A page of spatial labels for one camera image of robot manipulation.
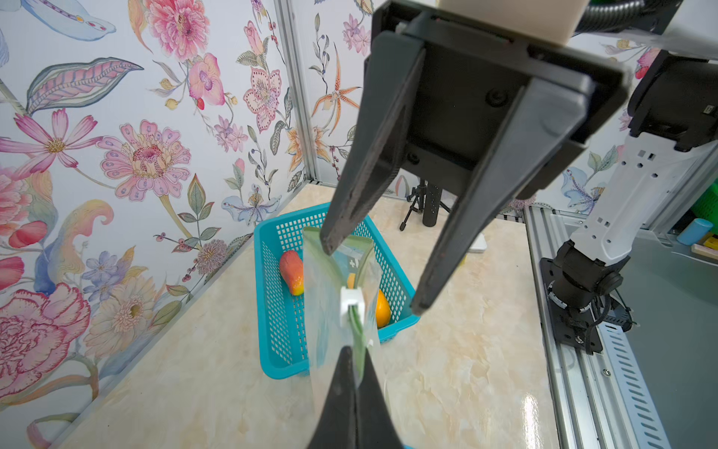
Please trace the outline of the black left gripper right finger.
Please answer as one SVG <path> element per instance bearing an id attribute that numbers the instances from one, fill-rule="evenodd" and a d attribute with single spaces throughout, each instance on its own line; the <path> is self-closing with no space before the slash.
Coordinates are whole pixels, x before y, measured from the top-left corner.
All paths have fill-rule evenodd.
<path id="1" fill-rule="evenodd" d="M 364 375 L 356 393 L 356 447 L 403 449 L 386 405 L 369 351 Z"/>

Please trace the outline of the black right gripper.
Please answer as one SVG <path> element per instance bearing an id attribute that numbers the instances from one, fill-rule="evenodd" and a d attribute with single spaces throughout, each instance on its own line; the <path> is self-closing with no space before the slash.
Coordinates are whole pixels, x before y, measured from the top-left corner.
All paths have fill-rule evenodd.
<path id="1" fill-rule="evenodd" d="M 409 1 L 373 15 L 329 256 L 407 170 L 457 196 L 412 299 L 421 316 L 499 209 L 547 186 L 628 98 L 617 63 Z"/>

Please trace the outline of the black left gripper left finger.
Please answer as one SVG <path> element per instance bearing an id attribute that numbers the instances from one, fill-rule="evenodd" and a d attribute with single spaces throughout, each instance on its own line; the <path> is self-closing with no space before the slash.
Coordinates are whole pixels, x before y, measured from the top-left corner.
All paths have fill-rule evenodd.
<path id="1" fill-rule="evenodd" d="M 329 385 L 325 405 L 308 449 L 356 447 L 356 386 L 353 350 L 345 346 Z"/>

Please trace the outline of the clear green-print zip bag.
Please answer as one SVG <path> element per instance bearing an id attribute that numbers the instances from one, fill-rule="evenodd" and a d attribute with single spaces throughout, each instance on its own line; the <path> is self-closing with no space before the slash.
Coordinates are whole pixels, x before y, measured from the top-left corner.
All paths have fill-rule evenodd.
<path id="1" fill-rule="evenodd" d="M 383 351 L 376 324 L 375 310 L 383 271 L 377 261 L 371 239 L 350 236 L 326 254 L 317 227 L 303 230 L 304 302 L 307 348 L 312 382 L 312 402 L 316 415 L 323 411 L 329 385 L 340 350 L 353 349 L 353 373 L 361 383 L 365 357 L 369 351 L 381 391 L 386 392 Z M 349 289 L 347 280 L 357 274 L 357 288 Z"/>

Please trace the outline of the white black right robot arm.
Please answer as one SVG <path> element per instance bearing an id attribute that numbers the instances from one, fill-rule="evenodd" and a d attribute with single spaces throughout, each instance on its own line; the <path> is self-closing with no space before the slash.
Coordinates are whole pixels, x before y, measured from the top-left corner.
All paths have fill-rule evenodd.
<path id="1" fill-rule="evenodd" d="M 321 229 L 334 253 L 400 170 L 455 195 L 413 297 L 428 311 L 481 231 L 557 176 L 617 110 L 613 177 L 545 282 L 555 337 L 598 326 L 633 241 L 668 188 L 717 145 L 714 1 L 390 1 L 372 17 L 353 145 Z"/>

